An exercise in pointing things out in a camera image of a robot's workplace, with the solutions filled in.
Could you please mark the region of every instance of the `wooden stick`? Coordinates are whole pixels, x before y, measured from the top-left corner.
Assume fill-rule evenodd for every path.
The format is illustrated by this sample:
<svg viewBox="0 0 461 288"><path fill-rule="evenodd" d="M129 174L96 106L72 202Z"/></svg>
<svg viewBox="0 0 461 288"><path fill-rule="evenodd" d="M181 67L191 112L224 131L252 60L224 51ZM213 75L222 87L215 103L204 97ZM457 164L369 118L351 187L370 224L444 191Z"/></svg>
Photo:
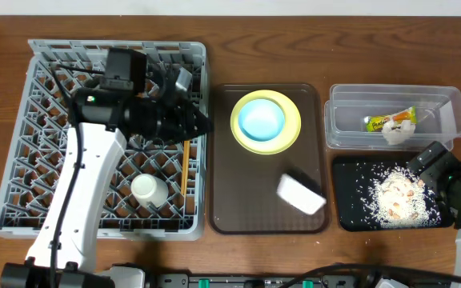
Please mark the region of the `wooden stick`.
<svg viewBox="0 0 461 288"><path fill-rule="evenodd" d="M184 142L184 154L182 155L182 181L181 181L181 194L186 197L186 190L188 189L188 162L190 161L190 140Z"/></svg>

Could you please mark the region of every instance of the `brown wooden tabletop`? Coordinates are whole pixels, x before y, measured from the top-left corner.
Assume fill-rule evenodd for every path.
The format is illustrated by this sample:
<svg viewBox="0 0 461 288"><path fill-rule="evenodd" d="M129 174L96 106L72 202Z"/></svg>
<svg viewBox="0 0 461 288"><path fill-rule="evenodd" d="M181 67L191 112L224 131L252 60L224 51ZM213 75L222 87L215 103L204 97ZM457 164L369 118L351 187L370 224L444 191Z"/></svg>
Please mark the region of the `brown wooden tabletop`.
<svg viewBox="0 0 461 288"><path fill-rule="evenodd" d="M0 17L0 181L32 57L30 38L202 42L212 86L305 82L319 92L322 104L335 83L461 90L461 18ZM461 158L461 139L453 151ZM330 169L337 153L326 152ZM381 262L453 271L453 228L346 232L330 195L332 218L321 234L222 236L206 224L195 242L100 240L97 268L137 262L160 272L299 274L334 262ZM0 238L0 273L6 262L22 263L31 243Z"/></svg>

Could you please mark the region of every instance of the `yellow snack package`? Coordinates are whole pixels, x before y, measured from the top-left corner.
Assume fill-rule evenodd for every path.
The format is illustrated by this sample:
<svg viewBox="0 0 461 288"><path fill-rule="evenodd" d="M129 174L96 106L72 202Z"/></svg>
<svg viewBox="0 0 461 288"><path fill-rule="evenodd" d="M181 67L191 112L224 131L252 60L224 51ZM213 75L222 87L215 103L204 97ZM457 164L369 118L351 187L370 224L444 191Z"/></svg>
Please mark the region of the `yellow snack package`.
<svg viewBox="0 0 461 288"><path fill-rule="evenodd" d="M396 123L396 125L401 124L401 121L403 120L410 120L413 124L417 124L417 118L415 117L415 106L407 108L396 114L364 117L364 122L366 123L366 131L380 132L382 131L383 125L391 119Z"/></svg>

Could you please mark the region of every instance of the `green clip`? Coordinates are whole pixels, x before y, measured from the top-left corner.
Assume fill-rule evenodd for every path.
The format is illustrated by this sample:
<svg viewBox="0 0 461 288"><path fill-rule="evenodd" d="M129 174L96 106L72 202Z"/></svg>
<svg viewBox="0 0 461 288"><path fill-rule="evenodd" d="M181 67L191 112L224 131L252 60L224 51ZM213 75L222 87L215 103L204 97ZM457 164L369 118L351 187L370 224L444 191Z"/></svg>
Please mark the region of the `green clip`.
<svg viewBox="0 0 461 288"><path fill-rule="evenodd" d="M314 283L312 281L305 280L302 282L302 288L314 288Z"/></svg>
<svg viewBox="0 0 461 288"><path fill-rule="evenodd" d="M209 288L209 279L198 280L198 288Z"/></svg>

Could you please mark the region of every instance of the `light blue bowl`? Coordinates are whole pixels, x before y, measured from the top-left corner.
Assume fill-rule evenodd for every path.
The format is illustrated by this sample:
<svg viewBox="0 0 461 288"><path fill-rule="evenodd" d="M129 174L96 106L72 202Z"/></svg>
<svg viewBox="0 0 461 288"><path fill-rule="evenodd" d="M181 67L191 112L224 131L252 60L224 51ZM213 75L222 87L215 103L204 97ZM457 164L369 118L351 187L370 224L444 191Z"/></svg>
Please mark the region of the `light blue bowl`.
<svg viewBox="0 0 461 288"><path fill-rule="evenodd" d="M250 139L264 142L279 136L286 122L282 109L275 102L256 99L239 111L239 129Z"/></svg>

